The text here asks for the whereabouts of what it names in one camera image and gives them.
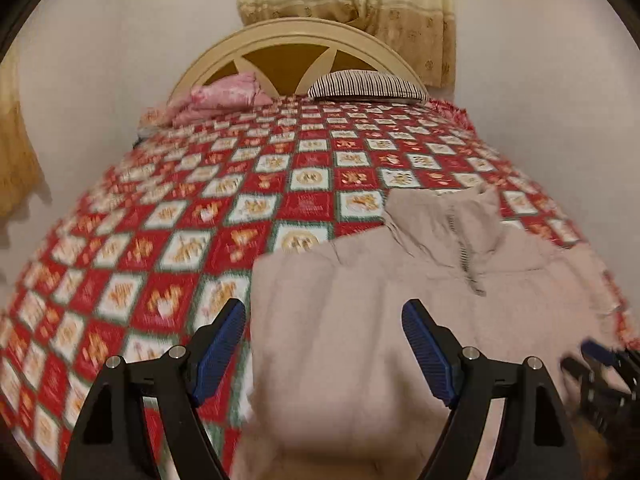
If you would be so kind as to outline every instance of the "jacket collar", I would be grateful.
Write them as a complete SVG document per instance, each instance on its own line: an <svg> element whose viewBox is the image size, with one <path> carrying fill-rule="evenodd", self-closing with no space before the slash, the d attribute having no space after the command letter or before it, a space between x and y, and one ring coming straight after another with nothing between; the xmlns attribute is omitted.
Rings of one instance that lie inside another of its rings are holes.
<svg viewBox="0 0 640 480"><path fill-rule="evenodd" d="M415 251L413 246L450 267L460 266L460 242L472 258L488 256L504 229L498 191L486 184L444 195L426 189L392 189L384 218L409 253Z"/></svg>

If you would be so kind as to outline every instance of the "headboard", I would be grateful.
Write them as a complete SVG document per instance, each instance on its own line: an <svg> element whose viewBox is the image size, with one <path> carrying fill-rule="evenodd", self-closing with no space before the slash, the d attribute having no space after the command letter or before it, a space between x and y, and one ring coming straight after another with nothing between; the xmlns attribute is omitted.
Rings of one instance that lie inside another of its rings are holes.
<svg viewBox="0 0 640 480"><path fill-rule="evenodd" d="M239 72L255 72L270 97L306 94L321 75L350 68L391 72L426 91L398 54L357 28L319 18L279 18L212 46L184 73L171 97Z"/></svg>

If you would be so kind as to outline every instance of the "beige jacket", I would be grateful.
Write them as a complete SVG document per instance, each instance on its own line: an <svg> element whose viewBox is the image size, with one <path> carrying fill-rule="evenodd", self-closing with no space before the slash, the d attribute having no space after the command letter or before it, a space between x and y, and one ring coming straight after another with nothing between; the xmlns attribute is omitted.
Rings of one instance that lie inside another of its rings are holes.
<svg viewBox="0 0 640 480"><path fill-rule="evenodd" d="M500 220L493 187L393 189L385 226L259 258L254 420L234 477L416 478L449 410L402 331L411 298L489 358L539 356L562 391L559 358L586 336L612 342L616 300L586 244L563 250ZM492 410L475 475L486 472L499 421Z"/></svg>

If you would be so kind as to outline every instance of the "arched headboard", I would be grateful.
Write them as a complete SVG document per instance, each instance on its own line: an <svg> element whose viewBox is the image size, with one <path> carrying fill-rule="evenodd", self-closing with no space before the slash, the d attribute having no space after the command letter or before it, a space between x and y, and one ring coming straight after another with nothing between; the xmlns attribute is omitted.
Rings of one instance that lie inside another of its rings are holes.
<svg viewBox="0 0 640 480"><path fill-rule="evenodd" d="M184 73L171 97L239 72L255 72L271 97L306 94L321 75L349 68L391 72L426 92L404 59L373 36L319 18L279 18L212 46Z"/></svg>

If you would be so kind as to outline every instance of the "bed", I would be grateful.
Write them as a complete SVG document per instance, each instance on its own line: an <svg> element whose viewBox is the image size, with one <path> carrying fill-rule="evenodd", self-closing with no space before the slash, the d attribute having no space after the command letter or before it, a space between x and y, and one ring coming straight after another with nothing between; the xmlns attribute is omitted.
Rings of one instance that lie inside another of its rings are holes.
<svg viewBox="0 0 640 480"><path fill-rule="evenodd" d="M339 23L289 18L229 36L172 95L251 70L274 104L157 131L42 241L0 325L0 413L43 478L59 477L84 397L109 355L159 356L211 322L229 297L249 305L256 256L380 225L393 187L446 193L488 182L500 189L504 222L560 246L581 239L536 182L482 142L464 110L438 100L304 97L319 75L347 68L391 72L424 88L383 43ZM633 343L618 297L618 335ZM217 394L199 409L227 470L250 382L247 333ZM152 402L145 413L159 469L176 478Z"/></svg>

